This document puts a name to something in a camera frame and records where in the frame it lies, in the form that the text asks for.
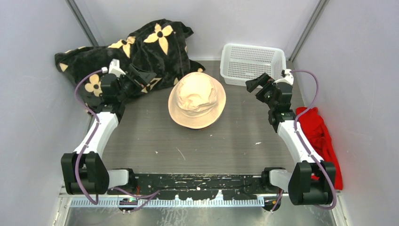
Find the white plastic basket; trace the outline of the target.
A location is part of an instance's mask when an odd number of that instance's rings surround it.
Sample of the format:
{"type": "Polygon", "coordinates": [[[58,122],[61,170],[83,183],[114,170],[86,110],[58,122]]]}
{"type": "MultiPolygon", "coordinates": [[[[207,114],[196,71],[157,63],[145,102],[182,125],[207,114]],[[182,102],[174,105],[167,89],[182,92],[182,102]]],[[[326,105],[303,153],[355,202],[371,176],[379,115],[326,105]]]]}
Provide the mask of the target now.
{"type": "Polygon", "coordinates": [[[286,57],[279,48],[228,43],[223,47],[220,75],[228,85],[245,86],[245,82],[263,73],[281,79],[286,57]]]}

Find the beige bucket hat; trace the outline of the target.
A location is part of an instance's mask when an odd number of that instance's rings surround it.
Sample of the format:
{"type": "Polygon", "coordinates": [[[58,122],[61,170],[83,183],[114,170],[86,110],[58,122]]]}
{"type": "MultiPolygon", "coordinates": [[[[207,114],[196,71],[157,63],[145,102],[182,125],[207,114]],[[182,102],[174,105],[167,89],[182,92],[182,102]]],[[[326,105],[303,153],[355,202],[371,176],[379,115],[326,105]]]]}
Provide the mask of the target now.
{"type": "Polygon", "coordinates": [[[215,123],[226,105],[226,92],[215,78],[202,72],[184,76],[168,98],[171,119],[180,126],[203,129],[215,123]]]}

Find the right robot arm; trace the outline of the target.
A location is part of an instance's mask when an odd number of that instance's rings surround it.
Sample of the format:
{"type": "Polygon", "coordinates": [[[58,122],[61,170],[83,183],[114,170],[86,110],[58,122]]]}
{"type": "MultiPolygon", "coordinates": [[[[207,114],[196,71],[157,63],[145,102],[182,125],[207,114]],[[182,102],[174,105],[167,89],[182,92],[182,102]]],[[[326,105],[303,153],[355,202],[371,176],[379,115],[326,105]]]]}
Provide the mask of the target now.
{"type": "Polygon", "coordinates": [[[245,82],[248,92],[260,88],[255,97],[269,107],[269,123],[284,141],[295,163],[293,172],[265,169],[261,187],[269,194],[278,188],[286,191],[293,205],[314,205],[331,210],[337,203],[336,168],[312,148],[303,133],[299,116],[291,109],[293,83],[290,72],[278,80],[263,73],[245,82]]]}

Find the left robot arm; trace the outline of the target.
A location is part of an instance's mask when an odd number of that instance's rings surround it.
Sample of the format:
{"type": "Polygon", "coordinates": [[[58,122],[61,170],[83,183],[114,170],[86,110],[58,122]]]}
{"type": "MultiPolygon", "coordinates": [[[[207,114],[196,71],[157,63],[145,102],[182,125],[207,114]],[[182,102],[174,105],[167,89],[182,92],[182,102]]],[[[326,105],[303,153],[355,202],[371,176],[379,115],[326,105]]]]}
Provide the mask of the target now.
{"type": "Polygon", "coordinates": [[[137,180],[130,168],[108,170],[102,160],[106,144],[119,125],[125,111],[125,103],[134,91],[150,85],[156,74],[129,65],[123,71],[113,65],[103,67],[82,78],[74,95],[76,100],[94,117],[93,124],[82,142],[71,153],[61,158],[66,192],[69,195],[100,195],[119,187],[125,194],[136,191],[137,180]],[[77,96],[80,87],[91,85],[92,93],[102,91],[102,102],[91,109],[77,96]]]}

